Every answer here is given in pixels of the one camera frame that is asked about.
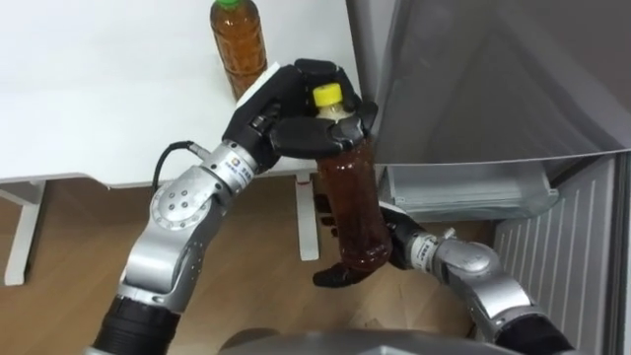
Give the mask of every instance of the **yellow bottle cap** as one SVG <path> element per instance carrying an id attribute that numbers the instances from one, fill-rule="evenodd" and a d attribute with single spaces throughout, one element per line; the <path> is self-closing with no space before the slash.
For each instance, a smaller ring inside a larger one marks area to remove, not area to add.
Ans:
<path id="1" fill-rule="evenodd" d="M 317 107 L 327 107 L 342 102 L 342 88 L 339 84 L 328 84 L 314 89 L 314 101 Z"/>

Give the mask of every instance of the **refrigerator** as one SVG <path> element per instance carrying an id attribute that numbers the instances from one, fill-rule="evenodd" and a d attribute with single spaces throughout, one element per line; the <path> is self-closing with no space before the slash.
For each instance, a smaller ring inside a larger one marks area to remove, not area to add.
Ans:
<path id="1" fill-rule="evenodd" d="M 381 199 L 496 220 L 504 267 L 575 346 L 631 354 L 631 2 L 347 5 Z"/>

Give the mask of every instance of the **robotic hand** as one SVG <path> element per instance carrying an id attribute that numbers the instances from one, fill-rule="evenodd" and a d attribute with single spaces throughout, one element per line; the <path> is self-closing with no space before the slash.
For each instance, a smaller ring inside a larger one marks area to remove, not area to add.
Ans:
<path id="1" fill-rule="evenodd" d="M 330 213 L 325 195 L 315 197 L 315 206 L 324 216 Z M 454 229 L 439 237 L 431 235 L 397 207 L 386 203 L 381 207 L 392 240 L 390 264 L 400 270 L 432 274 L 456 292 L 487 342 L 521 354 L 578 354 L 522 286 L 504 271 L 494 250 L 460 241 Z M 332 218 L 323 217 L 322 224 L 332 227 L 336 235 Z M 324 276 L 324 272 L 316 274 L 314 283 L 346 287 L 370 273 L 346 273 L 334 280 Z"/>
<path id="2" fill-rule="evenodd" d="M 315 118 L 312 90 L 330 83 L 340 84 L 343 104 L 356 112 L 353 116 L 338 122 Z M 147 227 L 127 259 L 99 335 L 85 353 L 166 354 L 204 252 L 232 200 L 280 157 L 317 159 L 353 149 L 376 114 L 377 106 L 362 103 L 342 68 L 300 59 L 274 72 L 237 108 L 215 150 L 183 142 L 179 148 L 203 162 L 155 192 Z"/>

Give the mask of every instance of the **refrigerator door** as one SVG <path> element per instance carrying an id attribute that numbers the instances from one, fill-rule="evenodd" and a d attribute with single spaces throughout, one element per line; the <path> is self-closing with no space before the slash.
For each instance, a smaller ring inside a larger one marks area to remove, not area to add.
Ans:
<path id="1" fill-rule="evenodd" d="M 631 353 L 630 155 L 608 155 L 562 183 L 549 211 L 498 225 L 506 269 L 587 354 Z"/>
<path id="2" fill-rule="evenodd" d="M 362 90 L 382 108 L 377 163 L 631 148 L 631 2 L 383 3 L 349 0 Z"/>

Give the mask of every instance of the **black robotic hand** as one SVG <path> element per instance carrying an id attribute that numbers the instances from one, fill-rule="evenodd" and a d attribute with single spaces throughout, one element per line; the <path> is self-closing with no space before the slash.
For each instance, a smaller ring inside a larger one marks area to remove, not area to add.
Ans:
<path id="1" fill-rule="evenodd" d="M 313 89 L 337 83 L 351 117 L 335 122 L 316 118 Z M 237 108 L 223 140 L 246 149 L 257 161 L 257 174 L 280 157 L 320 159 L 352 150 L 368 136 L 377 105 L 362 102 L 342 68 L 329 61 L 299 59 L 280 68 Z"/>
<path id="2" fill-rule="evenodd" d="M 320 215 L 322 224 L 331 227 L 333 237 L 338 237 L 335 220 L 330 216 L 331 207 L 326 195 L 318 194 L 315 196 L 315 209 Z M 407 214 L 398 211 L 396 207 L 382 203 L 381 211 L 392 240 L 389 263 L 400 270 L 410 269 L 408 246 L 416 234 L 425 230 Z M 373 272 L 354 270 L 338 262 L 332 267 L 314 274 L 314 284 L 318 287 L 342 288 L 357 284 L 372 274 Z"/>

